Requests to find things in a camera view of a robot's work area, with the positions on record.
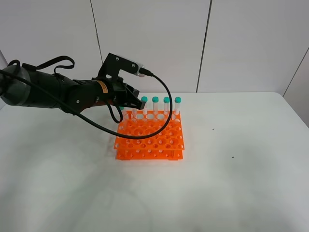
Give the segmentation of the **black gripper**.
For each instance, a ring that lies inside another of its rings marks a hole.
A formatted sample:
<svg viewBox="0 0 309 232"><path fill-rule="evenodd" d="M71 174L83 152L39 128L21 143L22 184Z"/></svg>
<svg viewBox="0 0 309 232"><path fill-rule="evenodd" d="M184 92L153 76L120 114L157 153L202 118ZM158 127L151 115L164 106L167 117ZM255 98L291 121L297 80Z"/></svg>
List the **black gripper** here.
<svg viewBox="0 0 309 232"><path fill-rule="evenodd" d="M112 106L128 106L143 109L144 102L138 98L139 90L125 84L122 77L113 80L108 77L91 79L95 85L95 99L92 107L110 104Z"/></svg>

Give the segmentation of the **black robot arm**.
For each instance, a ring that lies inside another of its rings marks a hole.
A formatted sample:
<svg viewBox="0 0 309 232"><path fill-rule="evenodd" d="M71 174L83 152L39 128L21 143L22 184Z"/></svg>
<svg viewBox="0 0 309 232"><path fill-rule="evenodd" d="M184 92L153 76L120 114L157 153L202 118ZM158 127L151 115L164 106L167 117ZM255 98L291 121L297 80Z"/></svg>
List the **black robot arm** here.
<svg viewBox="0 0 309 232"><path fill-rule="evenodd" d="M97 77L90 80L72 80L54 72L42 72L44 68L58 62L72 59L60 56L39 66L20 64L13 60L0 72L0 97L8 105L58 108L68 113L58 99L80 113L95 106L113 105L142 110L145 102L138 99L139 91L124 83L120 71L139 75L142 65L109 53L104 60Z"/></svg>

